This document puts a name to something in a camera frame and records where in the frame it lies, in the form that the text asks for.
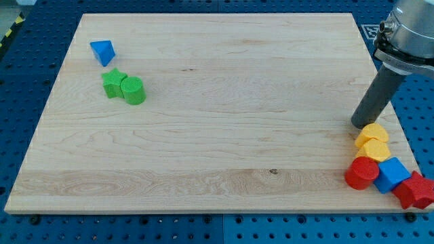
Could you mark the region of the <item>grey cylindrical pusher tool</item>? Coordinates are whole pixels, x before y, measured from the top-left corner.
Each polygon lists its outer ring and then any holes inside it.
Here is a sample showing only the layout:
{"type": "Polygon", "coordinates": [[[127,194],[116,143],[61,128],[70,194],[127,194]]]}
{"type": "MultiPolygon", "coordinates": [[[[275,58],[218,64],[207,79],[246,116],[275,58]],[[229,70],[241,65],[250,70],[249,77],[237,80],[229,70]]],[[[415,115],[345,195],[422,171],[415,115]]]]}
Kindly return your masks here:
{"type": "Polygon", "coordinates": [[[374,123],[406,78],[406,71],[383,64],[351,117],[358,129],[374,123]]]}

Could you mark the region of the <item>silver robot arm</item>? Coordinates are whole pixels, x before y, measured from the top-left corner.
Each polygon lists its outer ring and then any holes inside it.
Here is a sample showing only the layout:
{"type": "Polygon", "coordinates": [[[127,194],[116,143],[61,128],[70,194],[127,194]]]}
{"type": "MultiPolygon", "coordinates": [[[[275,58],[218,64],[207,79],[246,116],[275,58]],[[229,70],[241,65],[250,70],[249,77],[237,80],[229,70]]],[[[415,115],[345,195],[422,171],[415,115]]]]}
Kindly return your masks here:
{"type": "Polygon", "coordinates": [[[433,78],[433,2],[396,1],[374,47],[382,65],[351,117],[358,129],[377,120],[408,75],[433,78]]]}

